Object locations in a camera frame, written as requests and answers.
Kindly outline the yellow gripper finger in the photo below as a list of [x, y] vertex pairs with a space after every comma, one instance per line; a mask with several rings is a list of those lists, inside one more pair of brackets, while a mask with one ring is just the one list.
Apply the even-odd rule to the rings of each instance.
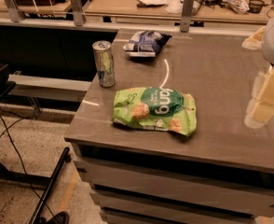
[[261, 27], [255, 33], [247, 37], [243, 42], [242, 46], [249, 50], [258, 50], [262, 48], [263, 35], [266, 27]]

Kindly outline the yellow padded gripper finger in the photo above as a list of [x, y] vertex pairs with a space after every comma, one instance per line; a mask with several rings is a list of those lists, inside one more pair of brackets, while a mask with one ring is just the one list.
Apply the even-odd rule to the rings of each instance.
[[274, 67], [266, 73], [259, 72], [255, 78], [244, 123], [247, 127], [259, 129], [274, 117]]

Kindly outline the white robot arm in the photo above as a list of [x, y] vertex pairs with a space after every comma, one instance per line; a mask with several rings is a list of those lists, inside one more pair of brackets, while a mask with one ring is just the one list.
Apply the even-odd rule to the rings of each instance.
[[271, 68], [259, 73], [255, 78], [244, 123], [247, 127], [258, 129], [274, 117], [274, 16], [267, 22], [262, 40], [262, 54]]

